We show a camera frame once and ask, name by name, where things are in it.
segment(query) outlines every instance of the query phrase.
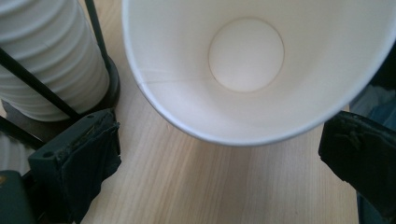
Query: black metal rod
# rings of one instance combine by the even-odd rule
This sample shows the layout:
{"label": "black metal rod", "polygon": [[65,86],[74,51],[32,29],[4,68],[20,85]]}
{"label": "black metal rod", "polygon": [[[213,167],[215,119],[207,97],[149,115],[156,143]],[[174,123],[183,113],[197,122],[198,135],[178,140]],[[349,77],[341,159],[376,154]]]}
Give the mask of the black metal rod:
{"label": "black metal rod", "polygon": [[103,39],[102,29],[100,28],[100,23],[98,19],[98,15],[96,13],[95,3],[93,0],[85,0],[85,5],[87,7],[88,14],[90,15],[91,25],[93,32],[96,36],[96,41],[98,42],[99,49],[102,53],[103,61],[105,61],[107,72],[110,72],[111,64],[108,60],[105,40]]}
{"label": "black metal rod", "polygon": [[12,122],[8,121],[7,119],[0,117],[0,131],[9,135],[22,143],[28,145],[33,149],[39,149],[44,146],[44,142],[40,139],[32,136],[25,130],[21,129],[17,125],[13,124]]}
{"label": "black metal rod", "polygon": [[56,95],[50,88],[38,80],[32,73],[26,70],[20,63],[9,56],[3,49],[0,48],[0,64],[3,65],[9,72],[29,85],[35,91],[44,96],[47,100],[53,103],[56,107],[61,109],[71,119],[79,119],[80,115],[67,103],[65,103],[58,95]]}

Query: wooden table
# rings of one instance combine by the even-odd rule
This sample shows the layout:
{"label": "wooden table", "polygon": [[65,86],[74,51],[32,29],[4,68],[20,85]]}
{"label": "wooden table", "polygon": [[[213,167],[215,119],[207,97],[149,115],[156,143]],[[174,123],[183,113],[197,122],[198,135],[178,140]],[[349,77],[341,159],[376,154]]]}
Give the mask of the wooden table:
{"label": "wooden table", "polygon": [[355,190],[318,156],[322,127],[263,147],[224,147],[173,127],[127,63],[121,0],[96,0],[118,67],[122,165],[83,223],[358,223]]}

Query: light wood grain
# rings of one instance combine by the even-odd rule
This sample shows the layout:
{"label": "light wood grain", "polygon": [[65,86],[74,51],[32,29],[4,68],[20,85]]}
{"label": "light wood grain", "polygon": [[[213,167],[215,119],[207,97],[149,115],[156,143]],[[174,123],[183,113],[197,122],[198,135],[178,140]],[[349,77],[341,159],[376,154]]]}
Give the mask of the light wood grain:
{"label": "light wood grain", "polygon": [[120,73],[122,165],[83,223],[358,223],[355,190],[318,156],[321,127],[263,147],[224,147],[186,135],[134,82],[121,0],[95,3]]}

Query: stacked cups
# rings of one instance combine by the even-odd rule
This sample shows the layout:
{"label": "stacked cups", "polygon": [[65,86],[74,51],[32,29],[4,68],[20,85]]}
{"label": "stacked cups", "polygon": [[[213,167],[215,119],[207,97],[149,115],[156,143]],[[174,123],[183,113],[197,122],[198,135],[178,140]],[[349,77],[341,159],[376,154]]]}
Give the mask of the stacked cups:
{"label": "stacked cups", "polygon": [[[78,113],[107,92],[105,64],[76,0],[0,1],[0,47]],[[0,98],[32,119],[68,119],[2,66]]]}

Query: white paper cup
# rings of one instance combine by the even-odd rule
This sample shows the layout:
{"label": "white paper cup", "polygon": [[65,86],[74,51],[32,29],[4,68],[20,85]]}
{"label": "white paper cup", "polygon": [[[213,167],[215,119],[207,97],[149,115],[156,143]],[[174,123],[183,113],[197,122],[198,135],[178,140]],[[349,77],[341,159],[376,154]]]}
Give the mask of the white paper cup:
{"label": "white paper cup", "polygon": [[286,139],[333,116],[369,82],[396,36],[394,0],[122,7],[126,53],[148,100],[186,133],[232,146]]}

